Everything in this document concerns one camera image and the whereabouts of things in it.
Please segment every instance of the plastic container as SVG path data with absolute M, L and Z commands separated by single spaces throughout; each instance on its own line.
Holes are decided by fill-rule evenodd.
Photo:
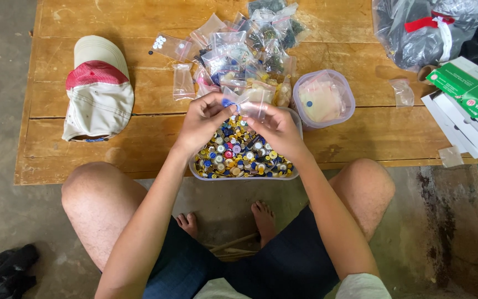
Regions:
M 316 72 L 303 75 L 302 77 L 298 79 L 298 81 L 296 82 L 293 88 L 293 100 L 291 101 L 291 104 L 289 105 L 289 107 L 291 107 L 296 112 L 298 112 L 298 114 L 300 115 L 300 118 L 302 118 L 304 131 L 312 131 L 316 129 L 321 129 L 321 128 L 325 128 L 328 126 L 332 126 L 332 125 L 336 125 L 338 123 L 344 122 L 347 119 L 349 119 L 353 115 L 353 112 L 355 111 L 355 98 L 353 97 L 352 90 L 350 89 L 346 78 L 344 78 L 344 76 L 342 76 L 342 74 L 337 71 L 327 70 L 329 75 L 334 80 L 339 81 L 346 87 L 346 92 L 342 95 L 342 103 L 346 105 L 346 110 L 341 114 L 340 118 L 326 121 L 326 122 L 314 122 L 306 115 L 302 107 L 302 102 L 300 101 L 300 98 L 298 96 L 298 88 L 303 82 L 307 81 L 309 78 L 312 78 L 313 76 L 315 76 L 321 71 L 316 71 Z
M 293 111 L 292 109 L 289 109 L 287 107 L 278 107 L 278 108 L 284 109 L 284 110 L 287 110 L 288 112 L 290 112 L 290 116 L 293 118 L 294 123 L 295 123 L 296 127 L 298 128 L 298 132 L 300 132 L 300 137 L 302 137 L 302 139 L 303 139 L 302 121 L 300 119 L 300 116 L 298 116 L 298 113 L 296 113 L 295 111 Z M 203 181 L 224 181 L 224 180 L 282 180 L 282 181 L 289 181 L 289 180 L 292 180 L 292 179 L 299 176 L 298 170 L 296 168 L 294 168 L 293 173 L 290 176 L 285 177 L 285 178 L 275 178 L 275 177 L 248 177 L 248 178 L 245 178 L 245 177 L 241 177 L 241 178 L 209 179 L 209 178 L 200 177 L 200 175 L 195 171 L 194 164 L 195 164 L 195 158 L 193 157 L 191 160 L 189 160 L 189 170 L 191 170 L 191 173 L 193 173 L 193 175 L 197 179 L 203 180 Z

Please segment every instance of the bare foot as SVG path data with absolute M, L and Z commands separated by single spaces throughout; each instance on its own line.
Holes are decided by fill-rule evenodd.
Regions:
M 193 239 L 196 239 L 196 237 L 199 235 L 199 230 L 196 227 L 195 214 L 189 213 L 187 219 L 185 219 L 184 214 L 180 214 L 178 217 L 176 217 L 176 222 L 178 222 L 178 225 L 185 230 L 186 233 L 193 237 Z
M 259 200 L 251 206 L 259 234 L 261 235 L 261 248 L 276 236 L 276 217 L 269 206 Z

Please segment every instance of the table plank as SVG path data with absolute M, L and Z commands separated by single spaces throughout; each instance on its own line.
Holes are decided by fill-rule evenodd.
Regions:
M 173 70 L 177 63 L 160 54 L 148 55 L 152 39 L 113 38 L 123 51 L 129 76 L 134 87 L 136 114 L 182 113 L 188 103 L 172 100 Z M 33 84 L 31 118 L 64 117 L 68 98 L 64 81 L 73 70 L 73 47 L 76 38 L 38 39 L 38 55 Z M 423 105 L 420 97 L 433 87 L 416 81 L 416 74 L 397 68 L 383 55 L 377 44 L 303 43 L 289 52 L 297 58 L 297 77 L 320 69 L 333 69 L 348 80 L 359 107 L 395 105 L 394 92 L 388 79 L 408 78 L 411 81 L 416 105 Z
M 50 0 L 42 8 L 40 37 L 156 37 L 159 31 L 184 38 L 215 12 L 233 21 L 248 16 L 247 1 L 218 0 Z M 371 2 L 299 1 L 297 17 L 311 30 L 308 42 L 378 43 L 373 36 Z
M 75 167 L 94 161 L 108 161 L 139 178 L 154 177 L 183 119 L 183 115 L 135 116 L 118 136 L 98 143 L 63 141 L 63 119 L 30 120 L 24 151 L 18 156 L 16 183 L 60 183 Z M 451 146 L 421 106 L 357 108 L 342 124 L 305 132 L 304 141 L 325 169 L 357 158 L 385 161 L 389 166 L 437 164 L 438 149 Z

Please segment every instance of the thigh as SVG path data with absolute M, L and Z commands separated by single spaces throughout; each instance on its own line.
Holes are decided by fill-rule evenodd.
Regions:
M 359 159 L 329 183 L 370 240 L 394 195 L 394 183 L 387 171 L 372 160 Z M 309 207 L 258 254 L 228 268 L 230 284 L 254 299 L 324 298 L 339 281 Z M 232 270 L 236 269 L 248 275 L 235 275 Z
M 117 238 L 147 190 L 111 164 L 78 167 L 62 187 L 62 204 L 84 248 L 102 271 Z M 191 298 L 223 264 L 171 217 L 144 298 Z

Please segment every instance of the white shirt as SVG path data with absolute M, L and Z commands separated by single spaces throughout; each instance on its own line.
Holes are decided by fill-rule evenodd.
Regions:
M 335 299 L 391 299 L 379 277 L 367 273 L 348 275 Z M 210 280 L 194 299 L 250 299 L 235 291 L 224 278 Z

